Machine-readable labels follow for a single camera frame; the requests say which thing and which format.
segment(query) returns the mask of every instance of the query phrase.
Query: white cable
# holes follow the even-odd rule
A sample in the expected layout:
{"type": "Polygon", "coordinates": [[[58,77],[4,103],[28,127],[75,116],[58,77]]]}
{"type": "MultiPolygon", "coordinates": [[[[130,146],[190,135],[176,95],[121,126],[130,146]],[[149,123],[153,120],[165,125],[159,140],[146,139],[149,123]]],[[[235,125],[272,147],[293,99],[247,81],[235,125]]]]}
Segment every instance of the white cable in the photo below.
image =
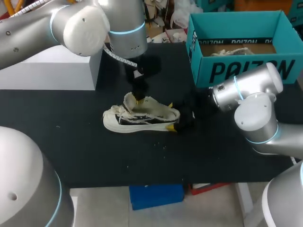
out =
{"type": "Polygon", "coordinates": [[[34,3],[26,6],[25,8],[23,8],[22,10],[20,10],[19,12],[15,13],[14,15],[10,16],[10,17],[17,17],[17,16],[21,16],[23,14],[26,14],[27,12],[33,10],[34,8],[41,6],[47,2],[49,2],[51,0],[39,0],[39,1],[35,1],[34,3]]]}
{"type": "Polygon", "coordinates": [[[116,59],[116,60],[118,60],[118,61],[120,61],[120,62],[123,62],[123,63],[125,63],[125,64],[127,64],[127,65],[131,65],[131,66],[133,66],[133,67],[135,67],[135,68],[138,67],[138,64],[137,64],[137,63],[134,63],[134,62],[129,61],[129,60],[127,60],[127,59],[121,58],[121,57],[119,57],[118,55],[115,55],[114,53],[112,53],[112,52],[107,48],[107,46],[106,46],[105,44],[103,45],[103,49],[104,49],[104,51],[105,51],[109,56],[111,56],[112,58],[114,58],[114,59],[116,59]]]}
{"type": "Polygon", "coordinates": [[[295,160],[294,157],[290,157],[290,159],[292,160],[292,162],[293,162],[294,165],[297,164],[297,162],[296,162],[296,160],[295,160]]]}

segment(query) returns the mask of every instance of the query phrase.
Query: teal cardboard box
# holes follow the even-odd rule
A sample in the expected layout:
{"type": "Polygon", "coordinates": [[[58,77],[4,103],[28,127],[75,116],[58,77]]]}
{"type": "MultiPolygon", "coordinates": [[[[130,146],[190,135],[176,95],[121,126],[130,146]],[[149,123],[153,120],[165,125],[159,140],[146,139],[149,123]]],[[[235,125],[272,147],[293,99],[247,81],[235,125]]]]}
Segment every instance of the teal cardboard box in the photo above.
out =
{"type": "Polygon", "coordinates": [[[203,12],[218,11],[218,8],[232,3],[233,0],[196,0],[198,7],[203,9],[203,12]]]}
{"type": "Polygon", "coordinates": [[[266,62],[276,66],[284,84],[292,84],[303,68],[303,42],[282,11],[192,14],[186,48],[197,87],[211,87],[266,62]],[[200,44],[270,44],[275,53],[207,57],[200,44]]]}
{"type": "Polygon", "coordinates": [[[303,24],[303,0],[293,0],[292,6],[288,13],[288,19],[293,26],[303,24]]]}

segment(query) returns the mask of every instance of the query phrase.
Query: white sneaker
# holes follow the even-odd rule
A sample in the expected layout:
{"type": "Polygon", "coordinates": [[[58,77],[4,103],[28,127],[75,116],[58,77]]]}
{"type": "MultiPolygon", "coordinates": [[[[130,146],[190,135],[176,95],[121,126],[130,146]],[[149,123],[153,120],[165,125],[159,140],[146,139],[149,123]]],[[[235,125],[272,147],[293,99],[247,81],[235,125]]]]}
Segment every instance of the white sneaker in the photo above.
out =
{"type": "Polygon", "coordinates": [[[152,97],[137,101],[130,92],[125,95],[123,105],[114,105],[103,113],[103,123],[108,130],[120,133],[169,131],[179,117],[178,110],[158,103],[152,97]]]}

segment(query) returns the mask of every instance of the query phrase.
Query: white box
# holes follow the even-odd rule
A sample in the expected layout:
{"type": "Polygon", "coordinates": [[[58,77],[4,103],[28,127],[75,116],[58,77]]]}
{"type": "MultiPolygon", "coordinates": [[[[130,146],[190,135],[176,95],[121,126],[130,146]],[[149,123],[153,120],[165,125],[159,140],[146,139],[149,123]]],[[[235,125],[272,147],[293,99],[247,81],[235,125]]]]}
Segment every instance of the white box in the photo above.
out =
{"type": "Polygon", "coordinates": [[[80,57],[61,45],[49,48],[0,70],[0,89],[95,90],[101,55],[102,50],[80,57]]]}

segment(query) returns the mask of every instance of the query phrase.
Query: black table surface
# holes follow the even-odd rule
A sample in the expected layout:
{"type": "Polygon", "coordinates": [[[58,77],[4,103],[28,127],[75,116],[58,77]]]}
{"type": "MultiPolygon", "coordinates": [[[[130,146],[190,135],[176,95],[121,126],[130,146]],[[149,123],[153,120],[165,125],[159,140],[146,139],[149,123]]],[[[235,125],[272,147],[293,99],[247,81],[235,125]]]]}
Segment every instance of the black table surface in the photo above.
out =
{"type": "MultiPolygon", "coordinates": [[[[193,85],[184,44],[150,44],[160,73],[147,78],[148,95],[163,104],[181,100],[193,85]]],[[[289,157],[254,152],[235,126],[233,112],[218,113],[182,134],[108,131],[102,113],[131,91],[121,65],[103,53],[96,91],[0,91],[0,125],[31,137],[71,188],[163,183],[270,181],[292,165],[289,157]]],[[[303,94],[285,85],[277,119],[303,123],[303,94]]]]}

